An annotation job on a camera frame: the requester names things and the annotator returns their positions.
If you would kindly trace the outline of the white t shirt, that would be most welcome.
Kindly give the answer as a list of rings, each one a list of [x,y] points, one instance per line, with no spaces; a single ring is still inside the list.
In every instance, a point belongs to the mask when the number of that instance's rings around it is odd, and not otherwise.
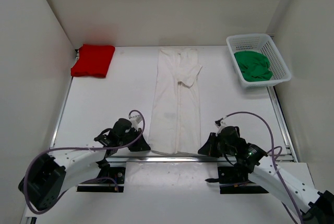
[[[149,146],[158,154],[195,154],[201,147],[198,52],[161,48]]]

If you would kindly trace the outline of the green t shirt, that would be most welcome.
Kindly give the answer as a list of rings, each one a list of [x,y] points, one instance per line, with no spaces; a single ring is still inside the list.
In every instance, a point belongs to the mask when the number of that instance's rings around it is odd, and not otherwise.
[[[268,81],[272,78],[270,62],[265,55],[255,51],[240,51],[234,53],[234,57],[247,82]]]

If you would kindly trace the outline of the red t shirt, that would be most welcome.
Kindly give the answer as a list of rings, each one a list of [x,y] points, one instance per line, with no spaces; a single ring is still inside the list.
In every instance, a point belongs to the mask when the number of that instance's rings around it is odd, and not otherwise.
[[[114,52],[112,45],[84,44],[79,48],[79,59],[70,70],[71,76],[105,78]]]

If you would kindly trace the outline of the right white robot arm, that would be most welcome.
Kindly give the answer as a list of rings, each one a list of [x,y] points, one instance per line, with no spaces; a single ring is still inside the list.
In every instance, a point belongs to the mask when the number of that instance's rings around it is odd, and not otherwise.
[[[287,172],[266,151],[243,139],[237,126],[210,133],[198,154],[215,158],[234,156],[237,180],[259,185],[300,215],[302,223],[333,223],[333,194],[320,192]]]

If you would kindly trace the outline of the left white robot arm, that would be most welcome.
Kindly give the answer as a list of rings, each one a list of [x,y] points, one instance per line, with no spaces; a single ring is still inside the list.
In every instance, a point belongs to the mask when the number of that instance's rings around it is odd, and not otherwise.
[[[118,119],[112,128],[103,130],[82,147],[53,148],[37,155],[18,185],[29,209],[43,214],[70,188],[84,182],[114,182],[109,178],[107,159],[123,148],[132,152],[150,150],[143,136],[145,124],[137,113]]]

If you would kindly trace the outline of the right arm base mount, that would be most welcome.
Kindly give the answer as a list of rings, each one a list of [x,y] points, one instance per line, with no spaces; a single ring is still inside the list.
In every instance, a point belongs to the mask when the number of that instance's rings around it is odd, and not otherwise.
[[[218,183],[220,194],[268,194],[268,191],[248,179],[248,172],[238,167],[218,167],[218,178],[207,178],[207,183]]]

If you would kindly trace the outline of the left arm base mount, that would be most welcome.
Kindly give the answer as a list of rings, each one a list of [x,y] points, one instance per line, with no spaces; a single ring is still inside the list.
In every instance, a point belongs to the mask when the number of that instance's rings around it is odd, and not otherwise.
[[[126,163],[108,162],[96,179],[77,186],[77,192],[85,193],[122,193],[124,191]]]

